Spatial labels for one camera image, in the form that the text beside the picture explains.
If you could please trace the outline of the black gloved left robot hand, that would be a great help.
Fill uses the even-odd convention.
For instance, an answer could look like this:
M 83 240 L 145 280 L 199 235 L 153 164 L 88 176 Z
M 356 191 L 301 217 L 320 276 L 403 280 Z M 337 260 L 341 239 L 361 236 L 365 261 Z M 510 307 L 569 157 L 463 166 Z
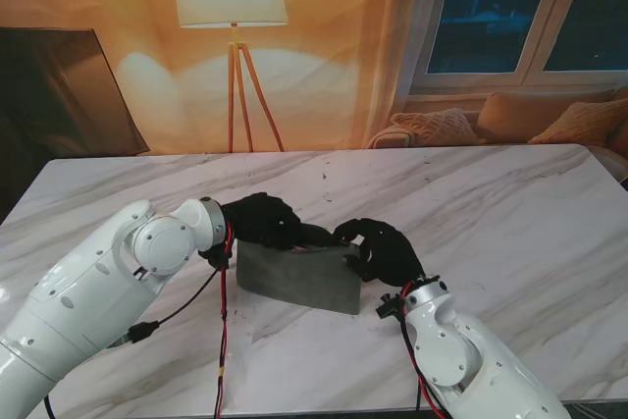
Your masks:
M 326 229 L 302 223 L 281 198 L 266 192 L 224 204 L 222 212 L 238 241 L 278 250 L 340 244 Z

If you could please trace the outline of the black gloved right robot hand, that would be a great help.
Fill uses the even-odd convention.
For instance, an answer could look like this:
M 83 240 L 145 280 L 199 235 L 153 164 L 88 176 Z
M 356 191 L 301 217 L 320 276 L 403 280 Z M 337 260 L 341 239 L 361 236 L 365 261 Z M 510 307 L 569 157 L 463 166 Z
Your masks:
M 359 255 L 347 255 L 345 263 L 364 283 L 379 280 L 401 288 L 425 276 L 409 240 L 388 223 L 368 218 L 352 219 L 340 224 L 333 236 L 344 242 L 363 237 Z

